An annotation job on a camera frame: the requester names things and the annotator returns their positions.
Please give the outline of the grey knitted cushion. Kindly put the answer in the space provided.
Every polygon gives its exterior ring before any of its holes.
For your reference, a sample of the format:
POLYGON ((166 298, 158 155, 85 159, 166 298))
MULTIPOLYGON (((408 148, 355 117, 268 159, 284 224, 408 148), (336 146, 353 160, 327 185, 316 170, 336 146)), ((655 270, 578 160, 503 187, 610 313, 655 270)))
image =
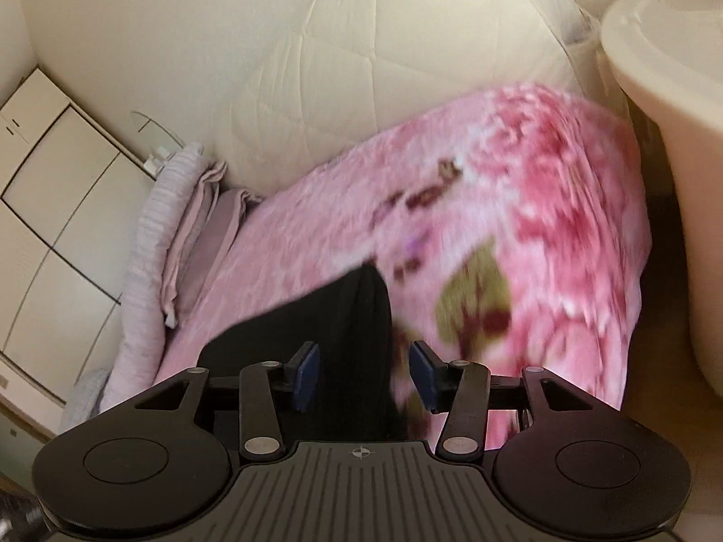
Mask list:
POLYGON ((70 431, 99 414, 100 400, 109 376, 109 368, 92 369, 83 373, 67 398, 59 433, 70 431))

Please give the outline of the cream round bedside table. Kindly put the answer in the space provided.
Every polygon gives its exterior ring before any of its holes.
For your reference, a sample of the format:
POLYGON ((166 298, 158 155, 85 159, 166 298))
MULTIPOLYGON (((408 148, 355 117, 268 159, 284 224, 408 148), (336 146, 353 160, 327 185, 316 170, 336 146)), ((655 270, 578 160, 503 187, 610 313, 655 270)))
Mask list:
POLYGON ((615 0, 602 45, 663 138, 684 229, 697 363, 722 389, 722 0, 615 0))

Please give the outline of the pink rose bedspread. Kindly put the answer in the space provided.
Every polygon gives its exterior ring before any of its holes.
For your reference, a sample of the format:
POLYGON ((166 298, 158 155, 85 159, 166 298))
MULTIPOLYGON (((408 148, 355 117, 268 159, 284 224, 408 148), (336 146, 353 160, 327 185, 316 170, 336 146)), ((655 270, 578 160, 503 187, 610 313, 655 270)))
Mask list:
POLYGON ((407 345, 516 376, 543 366, 623 402, 651 250, 634 133, 538 84, 477 92, 381 132, 255 208, 158 374, 217 335, 369 263, 391 302, 391 389, 435 442, 407 345))

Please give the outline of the lilac striped duvet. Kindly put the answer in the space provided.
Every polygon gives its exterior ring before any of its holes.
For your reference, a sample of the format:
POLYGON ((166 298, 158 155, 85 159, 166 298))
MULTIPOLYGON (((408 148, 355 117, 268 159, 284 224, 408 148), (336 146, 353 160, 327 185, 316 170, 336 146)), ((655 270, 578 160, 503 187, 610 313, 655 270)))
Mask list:
POLYGON ((165 164, 141 209, 121 294, 121 344, 100 411, 142 393, 155 381, 165 344, 160 305, 165 260, 208 164, 200 143, 187 145, 165 164))

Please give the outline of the folded pink sheet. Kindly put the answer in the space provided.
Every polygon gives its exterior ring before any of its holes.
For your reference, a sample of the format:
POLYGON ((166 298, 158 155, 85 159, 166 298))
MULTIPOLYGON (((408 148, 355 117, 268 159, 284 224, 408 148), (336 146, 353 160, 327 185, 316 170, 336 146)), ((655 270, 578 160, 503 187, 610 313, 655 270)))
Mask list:
POLYGON ((249 213, 261 198, 245 188, 223 191, 227 164, 217 162, 198 179, 170 244, 160 288, 167 328, 182 326, 221 269, 249 213))

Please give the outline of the cream quilted headboard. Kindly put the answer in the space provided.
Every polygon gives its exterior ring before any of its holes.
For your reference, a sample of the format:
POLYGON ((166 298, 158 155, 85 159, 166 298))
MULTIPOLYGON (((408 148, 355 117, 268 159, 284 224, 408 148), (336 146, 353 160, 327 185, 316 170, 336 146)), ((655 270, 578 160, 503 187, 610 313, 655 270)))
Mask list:
POLYGON ((261 196, 476 89, 532 81, 603 100, 575 0, 310 0, 223 103, 225 181, 261 196))

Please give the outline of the white wardrobe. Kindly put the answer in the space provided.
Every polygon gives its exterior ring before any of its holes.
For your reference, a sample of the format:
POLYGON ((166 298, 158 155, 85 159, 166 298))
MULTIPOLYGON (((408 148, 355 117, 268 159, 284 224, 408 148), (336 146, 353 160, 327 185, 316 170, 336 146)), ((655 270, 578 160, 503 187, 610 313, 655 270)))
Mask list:
POLYGON ((113 363, 153 186, 40 70, 1 109, 1 355, 57 402, 113 363))

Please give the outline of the round glass side table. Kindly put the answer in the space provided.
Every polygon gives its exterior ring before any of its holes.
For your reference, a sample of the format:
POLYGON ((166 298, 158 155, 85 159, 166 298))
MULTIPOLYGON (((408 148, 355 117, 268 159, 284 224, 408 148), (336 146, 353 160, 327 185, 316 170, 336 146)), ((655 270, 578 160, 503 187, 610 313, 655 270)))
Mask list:
POLYGON ((151 116, 143 112, 130 112, 136 137, 146 148, 148 155, 143 169, 155 178, 164 165, 184 148, 184 142, 151 116))

